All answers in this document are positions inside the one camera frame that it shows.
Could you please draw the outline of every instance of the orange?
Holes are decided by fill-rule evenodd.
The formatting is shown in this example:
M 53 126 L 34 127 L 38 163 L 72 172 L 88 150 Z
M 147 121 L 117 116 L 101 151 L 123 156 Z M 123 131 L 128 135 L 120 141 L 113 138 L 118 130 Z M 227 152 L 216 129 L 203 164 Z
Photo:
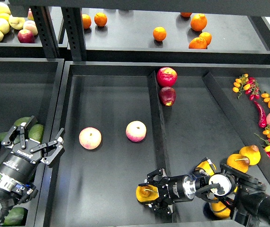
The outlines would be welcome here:
M 196 31 L 200 32 L 207 26 L 207 18 L 206 15 L 202 13 L 196 14 L 191 20 L 191 28 Z
M 167 32 L 163 27 L 156 27 L 153 31 L 153 36 L 156 41 L 160 42 L 165 39 Z
M 189 48 L 190 49 L 206 49 L 207 48 L 207 42 L 204 38 L 194 38 L 190 43 L 189 43 Z
M 212 40 L 212 35 L 209 32 L 203 32 L 199 35 L 199 37 L 204 38 L 209 46 Z
M 180 13 L 183 17 L 190 17 L 192 13 Z
M 104 27 L 107 24 L 108 18 L 104 13 L 97 13 L 94 17 L 95 24 L 99 27 Z
M 88 29 L 91 26 L 92 21 L 89 15 L 87 14 L 82 15 L 82 24 L 84 29 Z

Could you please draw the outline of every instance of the black tray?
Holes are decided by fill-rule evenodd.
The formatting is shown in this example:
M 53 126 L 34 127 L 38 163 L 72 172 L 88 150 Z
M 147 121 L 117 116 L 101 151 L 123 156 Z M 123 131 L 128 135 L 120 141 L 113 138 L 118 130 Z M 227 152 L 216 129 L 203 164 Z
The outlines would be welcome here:
M 0 58 L 0 132 L 15 120 L 34 115 L 45 126 L 43 141 L 49 141 L 60 87 L 63 60 Z M 9 149 L 1 147 L 0 163 Z M 36 171 L 34 185 L 40 191 L 44 165 Z M 22 204 L 28 209 L 27 226 L 34 226 L 39 194 Z
M 156 91 L 151 77 L 163 66 L 66 62 L 53 128 L 66 129 L 66 152 L 57 166 L 58 176 L 55 169 L 45 171 L 45 196 L 40 197 L 43 200 L 38 207 L 37 226 L 148 226 L 171 222 L 176 225 L 170 226 L 177 226 L 205 221 L 215 226 L 222 224 L 198 198 L 177 204 L 170 218 L 154 215 L 136 201 L 135 189 L 147 173 L 161 165 L 170 175 L 189 174 L 205 156 L 219 166 L 230 154 L 238 152 L 245 145 L 242 136 L 203 77 L 212 72 L 234 80 L 245 72 L 270 75 L 270 68 L 167 64 L 179 74 L 174 85 L 177 99 L 173 107 L 160 106 L 156 111 L 157 104 L 149 99 L 155 97 Z M 132 143 L 125 136 L 126 125 L 133 120 L 141 120 L 147 126 L 147 136 L 141 143 Z M 95 151 L 83 149 L 78 141 L 79 132 L 88 126 L 98 128 L 103 135 L 102 144 Z M 270 170 L 268 180 L 258 166 L 251 166 L 248 174 L 264 182 L 270 194 Z
M 64 38 L 63 16 L 60 7 L 49 7 L 54 32 L 58 41 L 60 50 L 68 46 L 67 39 Z M 44 58 L 45 53 L 41 45 L 39 35 L 35 36 L 34 44 L 21 44 L 17 38 L 19 30 L 10 26 L 9 33 L 4 35 L 0 42 L 0 57 L 26 57 L 26 58 Z

